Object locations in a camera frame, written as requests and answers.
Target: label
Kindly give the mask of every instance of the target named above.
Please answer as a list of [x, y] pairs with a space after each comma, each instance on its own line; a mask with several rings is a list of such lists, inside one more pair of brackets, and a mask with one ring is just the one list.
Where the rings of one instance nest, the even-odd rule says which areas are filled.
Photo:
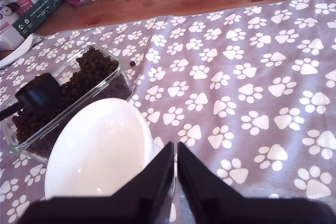
[[31, 0], [17, 0], [16, 3], [20, 6], [17, 10], [19, 16], [22, 16], [34, 3]]

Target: black object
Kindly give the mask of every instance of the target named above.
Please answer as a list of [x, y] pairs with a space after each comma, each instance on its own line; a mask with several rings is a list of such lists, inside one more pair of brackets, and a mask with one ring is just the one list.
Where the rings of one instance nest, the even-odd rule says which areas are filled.
[[19, 91], [15, 98], [17, 103], [0, 112], [0, 121], [26, 107], [37, 113], [45, 113], [54, 107], [62, 95], [62, 89], [50, 73], [36, 76]]
[[[154, 223], [174, 178], [173, 144], [111, 197], [53, 198], [28, 207], [18, 224]], [[335, 224], [324, 203], [306, 199], [244, 198], [212, 174], [182, 143], [178, 177], [197, 224]]]

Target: rectangular glass dish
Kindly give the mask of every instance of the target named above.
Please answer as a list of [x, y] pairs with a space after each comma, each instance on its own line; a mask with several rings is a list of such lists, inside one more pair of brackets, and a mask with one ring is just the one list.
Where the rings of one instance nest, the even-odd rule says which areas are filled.
[[[57, 137], [72, 117], [82, 108], [104, 98], [130, 99], [133, 89], [125, 72], [123, 62], [99, 46], [90, 46], [98, 49], [104, 57], [110, 57], [111, 61], [117, 60], [117, 69], [22, 143], [20, 143], [16, 137], [16, 126], [12, 121], [15, 115], [3, 120], [1, 122], [1, 129], [4, 132], [8, 146], [13, 152], [23, 152], [23, 154], [27, 156], [46, 163]], [[79, 64], [76, 62], [76, 59], [81, 57], [90, 46], [74, 54], [60, 68], [51, 73], [52, 76], [58, 80], [59, 77], [70, 77], [72, 73], [79, 71]], [[17, 100], [12, 99], [5, 108], [15, 102], [17, 102]]]

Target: fabric mat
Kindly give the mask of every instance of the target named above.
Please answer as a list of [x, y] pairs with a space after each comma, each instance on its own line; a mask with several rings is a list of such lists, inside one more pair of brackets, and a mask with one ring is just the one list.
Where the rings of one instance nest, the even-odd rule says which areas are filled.
[[[0, 103], [97, 44], [124, 61], [130, 102], [156, 143], [184, 142], [244, 196], [308, 197], [336, 210], [335, 6], [293, 0], [41, 36], [1, 70]], [[3, 133], [0, 155], [1, 223], [12, 223], [43, 199], [46, 167], [9, 152]], [[187, 223], [179, 205], [175, 194], [170, 221]]]

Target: white paw print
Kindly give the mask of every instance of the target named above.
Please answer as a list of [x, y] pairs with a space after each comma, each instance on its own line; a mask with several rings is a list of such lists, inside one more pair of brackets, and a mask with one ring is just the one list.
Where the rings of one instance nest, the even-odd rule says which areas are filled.
[[128, 34], [127, 37], [129, 40], [134, 40], [134, 39], [139, 39], [139, 37], [142, 35], [142, 32], [139, 31], [134, 31], [132, 34]]
[[189, 31], [192, 33], [194, 32], [200, 33], [201, 31], [203, 31], [204, 28], [205, 28], [204, 22], [195, 21], [193, 25], [189, 27]]
[[280, 97], [282, 94], [289, 95], [293, 93], [293, 88], [296, 86], [295, 81], [290, 81], [290, 76], [285, 76], [282, 79], [277, 77], [273, 80], [273, 85], [268, 87], [268, 91], [275, 97]]
[[167, 53], [170, 55], [175, 55], [177, 52], [181, 52], [183, 49], [183, 44], [179, 44], [178, 42], [174, 42], [172, 45], [168, 46]]
[[295, 60], [295, 65], [292, 66], [294, 71], [300, 71], [300, 74], [316, 74], [319, 66], [317, 60], [311, 60], [310, 58], [304, 58], [303, 60]]
[[15, 77], [15, 80], [13, 80], [13, 86], [19, 85], [23, 81], [24, 78], [25, 78], [25, 76], [23, 74]]
[[8, 223], [12, 223], [17, 217], [21, 217], [29, 206], [29, 201], [26, 201], [26, 195], [22, 195], [19, 199], [16, 199], [12, 203], [12, 208], [8, 210], [7, 215], [9, 216]]
[[328, 81], [326, 82], [326, 86], [328, 88], [335, 87], [335, 84], [336, 84], [336, 69], [327, 73], [324, 77], [326, 77], [328, 79]]
[[177, 26], [180, 24], [183, 24], [187, 18], [180, 16], [180, 17], [174, 17], [170, 22], [173, 23], [173, 26]]
[[242, 184], [245, 182], [248, 175], [248, 169], [242, 168], [242, 163], [238, 158], [233, 158], [231, 163], [229, 160], [223, 159], [220, 164], [223, 169], [218, 169], [216, 174], [218, 177], [222, 178], [226, 184], [232, 185], [233, 182]]
[[47, 58], [48, 58], [48, 59], [54, 58], [54, 57], [56, 57], [57, 53], [58, 53], [58, 50], [57, 50], [57, 49], [53, 49], [52, 51], [50, 51], [50, 52], [47, 54]]
[[141, 113], [142, 117], [145, 118], [146, 124], [149, 126], [151, 123], [157, 123], [160, 118], [160, 112], [154, 111], [153, 108], [148, 108], [147, 112]]
[[122, 25], [119, 25], [115, 30], [117, 31], [118, 34], [120, 34], [123, 31], [125, 31], [126, 28], [127, 28], [127, 25], [126, 24], [122, 24]]
[[25, 182], [27, 183], [27, 186], [31, 186], [33, 182], [39, 182], [41, 180], [41, 175], [43, 175], [46, 172], [45, 168], [42, 168], [43, 164], [39, 164], [32, 169], [30, 169], [29, 173], [25, 177]]
[[208, 103], [208, 98], [206, 97], [205, 93], [193, 93], [189, 96], [189, 98], [190, 99], [185, 102], [185, 104], [188, 105], [188, 110], [201, 111], [203, 105]]
[[243, 80], [246, 77], [252, 78], [257, 72], [256, 67], [252, 67], [250, 63], [244, 63], [244, 65], [236, 65], [236, 69], [232, 71], [238, 80]]
[[299, 28], [300, 29], [303, 29], [305, 27], [314, 27], [315, 24], [317, 23], [318, 21], [316, 19], [313, 19], [313, 18], [297, 18], [296, 21], [294, 22], [295, 25], [299, 25]]
[[318, 55], [320, 50], [324, 48], [324, 45], [320, 39], [314, 39], [312, 42], [308, 39], [305, 39], [301, 41], [301, 43], [301, 45], [298, 45], [298, 48], [302, 49], [302, 52], [311, 52], [311, 54], [315, 56]]
[[0, 202], [4, 202], [5, 199], [11, 199], [13, 197], [13, 192], [17, 191], [19, 186], [17, 185], [18, 180], [16, 178], [11, 181], [6, 180], [0, 187]]
[[189, 62], [186, 59], [182, 60], [174, 60], [173, 64], [169, 67], [172, 69], [173, 72], [179, 71], [182, 72], [186, 66], [188, 66]]
[[215, 127], [212, 130], [211, 136], [208, 137], [208, 141], [213, 147], [213, 149], [218, 149], [220, 145], [222, 145], [226, 149], [230, 149], [232, 147], [231, 140], [234, 138], [233, 133], [228, 132], [229, 127], [227, 125], [223, 125], [222, 127]]
[[141, 107], [141, 102], [139, 102], [138, 100], [139, 96], [137, 94], [134, 94], [128, 102], [131, 103], [133, 106], [139, 108]]
[[148, 72], [148, 76], [150, 77], [149, 81], [154, 82], [156, 80], [161, 81], [165, 76], [166, 71], [162, 70], [162, 67], [158, 67], [157, 69], [151, 68], [151, 71]]
[[135, 74], [135, 71], [133, 69], [129, 69], [126, 71], [127, 77], [129, 80], [132, 80], [132, 76]]
[[286, 56], [283, 54], [275, 52], [274, 54], [264, 54], [260, 62], [265, 63], [266, 67], [272, 67], [273, 65], [279, 67], [282, 64], [282, 61], [286, 59]]
[[164, 88], [159, 88], [158, 85], [153, 86], [152, 88], [147, 90], [147, 95], [145, 96], [145, 100], [149, 100], [150, 102], [157, 101], [162, 97], [162, 93]]
[[200, 47], [203, 47], [203, 44], [200, 39], [193, 38], [187, 44], [185, 44], [185, 47], [188, 51], [191, 49], [199, 50]]
[[305, 190], [307, 198], [319, 199], [331, 195], [331, 190], [326, 186], [332, 181], [330, 173], [321, 174], [319, 167], [312, 166], [309, 171], [304, 168], [298, 169], [298, 175], [300, 178], [294, 180], [294, 185], [300, 190]]
[[275, 36], [275, 40], [279, 42], [280, 44], [283, 44], [285, 42], [293, 43], [295, 42], [295, 39], [299, 37], [298, 34], [295, 34], [294, 29], [290, 29], [288, 31], [282, 30], [279, 32], [279, 35]]
[[215, 20], [218, 20], [219, 18], [221, 18], [223, 14], [224, 14], [223, 11], [213, 12], [213, 13], [209, 13], [208, 16], [206, 16], [206, 18], [210, 19], [210, 21], [215, 21]]
[[105, 30], [105, 27], [101, 26], [101, 27], [98, 27], [96, 28], [94, 31], [93, 31], [93, 35], [97, 35], [97, 34], [101, 34], [101, 31]]
[[246, 8], [245, 8], [245, 11], [243, 11], [243, 13], [246, 14], [247, 16], [251, 16], [251, 15], [253, 15], [254, 13], [256, 13], [256, 14], [260, 14], [262, 9], [263, 9], [263, 8], [262, 8], [261, 6], [251, 6], [251, 7], [246, 7]]
[[323, 13], [325, 15], [328, 15], [330, 12], [336, 12], [335, 9], [336, 4], [332, 3], [330, 5], [326, 4], [326, 3], [322, 3], [322, 4], [316, 4], [315, 5], [315, 13], [316, 14], [320, 14]]
[[236, 14], [233, 13], [230, 16], [228, 16], [228, 17], [225, 18], [224, 26], [226, 26], [226, 25], [232, 25], [234, 22], [239, 22], [240, 19], [241, 19], [240, 15], [236, 15]]
[[165, 44], [167, 43], [167, 40], [164, 39], [164, 36], [163, 35], [156, 35], [154, 34], [151, 38], [151, 42], [154, 42], [154, 44], [157, 46], [157, 47], [164, 47]]
[[254, 158], [254, 162], [261, 163], [259, 165], [260, 169], [268, 168], [271, 164], [271, 161], [275, 160], [272, 163], [272, 169], [275, 172], [278, 172], [282, 169], [282, 162], [281, 161], [286, 161], [288, 159], [287, 152], [279, 144], [274, 144], [271, 148], [269, 148], [267, 146], [261, 147], [261, 148], [259, 148], [258, 152], [260, 153], [260, 155], [258, 155]]
[[329, 98], [322, 92], [317, 92], [313, 94], [312, 92], [306, 90], [303, 93], [303, 98], [299, 100], [302, 105], [306, 105], [305, 111], [308, 113], [313, 113], [316, 109], [316, 112], [319, 114], [325, 113], [325, 105], [330, 103]]
[[180, 120], [184, 119], [184, 115], [182, 115], [183, 109], [170, 107], [168, 109], [168, 113], [163, 114], [163, 123], [164, 125], [172, 124], [172, 126], [178, 126], [180, 124]]
[[7, 75], [6, 80], [12, 80], [15, 76], [17, 76], [19, 74], [19, 71], [13, 71], [11, 72], [9, 75]]
[[265, 18], [260, 18], [260, 17], [254, 17], [251, 19], [249, 22], [247, 22], [248, 29], [259, 29], [261, 26], [266, 26], [267, 19]]
[[237, 105], [231, 101], [231, 98], [228, 96], [224, 96], [220, 100], [215, 101], [213, 114], [218, 114], [220, 118], [224, 118], [227, 116], [227, 114], [236, 114], [234, 110], [235, 108], [237, 108]]
[[136, 80], [134, 81], [135, 85], [140, 85], [141, 82], [145, 79], [145, 76], [143, 74], [139, 74]]
[[257, 48], [263, 47], [265, 44], [271, 43], [271, 36], [263, 35], [262, 33], [256, 33], [256, 36], [250, 39], [250, 46], [256, 45]]
[[107, 33], [103, 34], [103, 36], [99, 39], [101, 41], [104, 41], [106, 39], [109, 39], [111, 37], [112, 32], [108, 31]]
[[68, 72], [63, 73], [62, 77], [60, 77], [58, 80], [59, 80], [60, 84], [62, 85], [64, 83], [70, 81], [71, 77], [72, 77], [72, 73], [70, 71], [68, 71]]
[[170, 38], [171, 39], [178, 39], [179, 37], [181, 37], [181, 36], [183, 36], [184, 35], [184, 33], [185, 33], [185, 29], [184, 28], [181, 28], [181, 27], [179, 27], [179, 28], [177, 28], [177, 29], [175, 29], [175, 30], [173, 30], [172, 32], [171, 32], [171, 34], [170, 34]]
[[36, 66], [37, 66], [37, 63], [32, 63], [31, 65], [29, 65], [29, 66], [27, 67], [26, 72], [27, 72], [27, 73], [32, 72], [32, 71], [35, 69]]
[[147, 46], [147, 42], [148, 42], [149, 36], [148, 37], [143, 37], [138, 43], [140, 47], [145, 47]]
[[161, 57], [159, 56], [159, 52], [154, 50], [153, 48], [150, 48], [148, 50], [148, 53], [145, 55], [145, 57], [148, 61], [151, 61], [154, 64], [158, 63], [161, 59]]
[[54, 46], [59, 47], [60, 45], [63, 45], [65, 41], [67, 41], [65, 38], [59, 38], [57, 39], [57, 42], [54, 44]]
[[47, 62], [41, 62], [40, 65], [36, 66], [36, 71], [44, 71], [44, 70], [46, 70], [48, 65], [49, 65], [49, 63], [47, 63]]
[[279, 111], [278, 116], [274, 118], [275, 124], [279, 129], [283, 130], [289, 126], [294, 131], [299, 131], [300, 124], [304, 123], [304, 119], [300, 117], [300, 110], [298, 108], [289, 109], [287, 107], [282, 108]]
[[123, 56], [131, 56], [134, 52], [136, 52], [136, 46], [128, 45], [122, 51]]
[[308, 131], [308, 136], [302, 139], [302, 143], [310, 146], [308, 150], [310, 155], [316, 155], [321, 152], [321, 156], [324, 159], [329, 160], [332, 158], [332, 150], [336, 150], [336, 138], [331, 131], [324, 131], [321, 134], [318, 130], [310, 130]]
[[160, 29], [166, 29], [166, 25], [168, 25], [168, 22], [165, 21], [158, 21], [155, 22], [153, 29], [160, 30]]
[[154, 26], [155, 21], [156, 18], [146, 20], [145, 28], [147, 28], [148, 30], [151, 29]]
[[118, 37], [116, 37], [112, 43], [114, 44], [119, 44], [120, 42], [122, 42], [124, 40], [125, 34], [120, 34]]
[[302, 10], [309, 7], [310, 0], [292, 0], [289, 6], [295, 8], [295, 10]]
[[203, 49], [203, 52], [199, 53], [198, 55], [201, 56], [201, 61], [211, 62], [218, 55], [218, 52], [216, 48], [211, 50], [209, 48], [205, 48]]
[[241, 60], [243, 58], [243, 53], [244, 50], [241, 50], [240, 46], [228, 46], [226, 47], [226, 51], [223, 52], [223, 55], [229, 60]]
[[282, 21], [288, 20], [292, 14], [293, 13], [289, 12], [287, 9], [276, 10], [271, 20], [276, 24], [280, 24]]
[[188, 88], [189, 86], [187, 85], [186, 81], [182, 81], [182, 82], [175, 81], [173, 83], [173, 86], [168, 88], [167, 91], [170, 97], [175, 97], [175, 96], [181, 97], [184, 95], [184, 91], [186, 91]]
[[238, 89], [240, 93], [238, 96], [239, 101], [245, 101], [247, 103], [254, 103], [254, 98], [260, 100], [263, 98], [263, 95], [260, 94], [264, 89], [262, 87], [256, 86], [254, 87], [253, 84], [249, 83], [246, 84]]
[[228, 80], [230, 76], [228, 74], [224, 74], [222, 71], [218, 72], [211, 78], [210, 89], [219, 89], [221, 85], [228, 86]]
[[38, 56], [37, 56], [37, 57], [43, 57], [43, 56], [46, 55], [49, 51], [50, 51], [50, 48], [44, 48], [44, 49], [42, 49], [42, 51], [40, 51], [40, 52], [38, 53]]
[[219, 28], [216, 29], [209, 29], [206, 31], [206, 34], [203, 35], [203, 37], [205, 37], [205, 40], [215, 40], [218, 38], [218, 35], [222, 34], [222, 30], [220, 30]]
[[180, 142], [186, 143], [189, 147], [193, 146], [196, 140], [202, 138], [201, 128], [198, 124], [194, 126], [189, 123], [185, 124], [183, 129], [178, 132], [178, 135], [181, 137]]
[[229, 30], [226, 33], [226, 38], [232, 41], [239, 41], [245, 39], [246, 32], [242, 31], [240, 28]]
[[210, 68], [205, 67], [204, 65], [193, 66], [192, 70], [189, 72], [189, 75], [192, 76], [195, 80], [206, 79], [208, 77], [207, 73]]
[[244, 122], [241, 128], [243, 130], [250, 130], [252, 136], [258, 135], [260, 129], [267, 130], [269, 128], [268, 116], [259, 116], [257, 111], [249, 111], [248, 115], [243, 115], [240, 119]]

